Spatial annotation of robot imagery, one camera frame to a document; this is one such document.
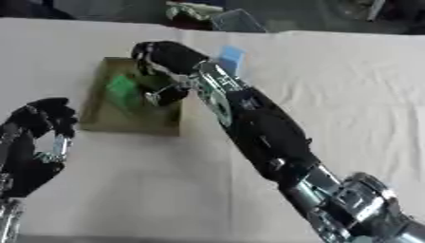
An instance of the blue block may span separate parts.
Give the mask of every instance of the blue block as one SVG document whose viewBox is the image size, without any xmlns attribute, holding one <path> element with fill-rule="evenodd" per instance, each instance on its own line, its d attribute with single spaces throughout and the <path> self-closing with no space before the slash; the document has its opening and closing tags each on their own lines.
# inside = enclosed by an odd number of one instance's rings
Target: blue block
<svg viewBox="0 0 425 243">
<path fill-rule="evenodd" d="M 242 61 L 244 59 L 244 54 L 245 52 L 239 48 L 223 46 L 220 56 L 218 57 L 218 63 L 229 74 L 238 76 L 239 68 L 242 65 Z"/>
</svg>

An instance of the black mechanical hand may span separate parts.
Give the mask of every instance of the black mechanical hand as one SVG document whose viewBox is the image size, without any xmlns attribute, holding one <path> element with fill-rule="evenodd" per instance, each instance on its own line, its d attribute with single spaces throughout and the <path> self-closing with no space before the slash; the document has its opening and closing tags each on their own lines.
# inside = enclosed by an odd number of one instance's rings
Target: black mechanical hand
<svg viewBox="0 0 425 243">
<path fill-rule="evenodd" d="M 208 57 L 176 42 L 144 42 L 137 44 L 132 58 L 138 60 L 139 68 L 146 74 L 151 64 L 165 67 L 174 74 L 190 75 L 194 67 Z"/>
<path fill-rule="evenodd" d="M 75 111 L 67 107 L 68 99 L 44 99 L 12 112 L 5 125 L 16 124 L 20 134 L 8 150 L 1 173 L 11 175 L 12 184 L 3 197 L 26 197 L 50 181 L 64 169 L 62 161 L 46 161 L 42 153 L 35 154 L 34 142 L 53 130 L 56 136 L 72 139 Z"/>
</svg>

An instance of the silver metal forearm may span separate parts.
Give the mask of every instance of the silver metal forearm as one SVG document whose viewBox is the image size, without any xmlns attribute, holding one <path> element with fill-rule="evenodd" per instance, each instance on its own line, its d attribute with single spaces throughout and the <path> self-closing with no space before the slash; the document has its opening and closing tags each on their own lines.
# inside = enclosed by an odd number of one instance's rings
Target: silver metal forearm
<svg viewBox="0 0 425 243">
<path fill-rule="evenodd" d="M 364 173 L 340 181 L 320 164 L 289 197 L 327 243 L 425 242 L 425 226 L 402 213 L 392 190 Z"/>
</svg>

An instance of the white tablecloth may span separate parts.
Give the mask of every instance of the white tablecloth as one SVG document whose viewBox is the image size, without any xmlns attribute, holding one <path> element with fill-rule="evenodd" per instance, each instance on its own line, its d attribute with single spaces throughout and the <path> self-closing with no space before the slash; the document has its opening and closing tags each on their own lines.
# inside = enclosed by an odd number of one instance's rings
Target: white tablecloth
<svg viewBox="0 0 425 243">
<path fill-rule="evenodd" d="M 46 96 L 80 107 L 103 57 L 155 40 L 210 55 L 223 45 L 244 49 L 242 78 L 300 123 L 331 170 L 377 176 L 406 213 L 425 219 L 424 37 L 1 19 L 0 112 L 5 118 Z M 28 198 L 22 227 L 38 235 L 319 241 L 194 96 L 177 139 L 78 132 L 66 169 Z"/>
</svg>

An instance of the black robotic finger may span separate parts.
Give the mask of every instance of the black robotic finger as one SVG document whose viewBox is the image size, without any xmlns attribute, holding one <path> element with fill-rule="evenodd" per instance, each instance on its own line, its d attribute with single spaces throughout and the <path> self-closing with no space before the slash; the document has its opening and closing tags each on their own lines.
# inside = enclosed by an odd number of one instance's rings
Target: black robotic finger
<svg viewBox="0 0 425 243">
<path fill-rule="evenodd" d="M 57 123 L 55 124 L 55 135 L 63 135 L 67 138 L 74 138 L 75 136 L 75 131 L 73 126 L 77 123 L 77 119 L 74 117 L 71 118 L 66 118 L 66 119 L 62 119 L 57 121 Z"/>
<path fill-rule="evenodd" d="M 194 66 L 208 57 L 176 42 L 146 42 L 137 44 L 132 51 L 132 58 L 138 60 L 142 74 L 149 74 L 147 59 L 161 65 L 175 74 L 189 75 Z"/>
<path fill-rule="evenodd" d="M 72 117 L 75 111 L 66 105 L 67 98 L 48 98 L 43 99 L 28 105 L 36 108 L 40 112 L 45 112 L 50 120 L 55 120 L 63 117 Z"/>
<path fill-rule="evenodd" d="M 194 67 L 208 57 L 176 42 L 156 42 L 151 61 L 168 68 L 175 74 L 190 75 Z"/>
<path fill-rule="evenodd" d="M 35 139 L 42 137 L 52 128 L 46 114 L 41 114 L 35 108 L 28 106 L 12 112 L 5 123 L 15 123 L 20 128 L 30 131 Z"/>
<path fill-rule="evenodd" d="M 29 161 L 13 174 L 12 187 L 4 197 L 27 197 L 58 175 L 65 166 L 62 163 L 43 163 L 40 159 Z"/>
</svg>

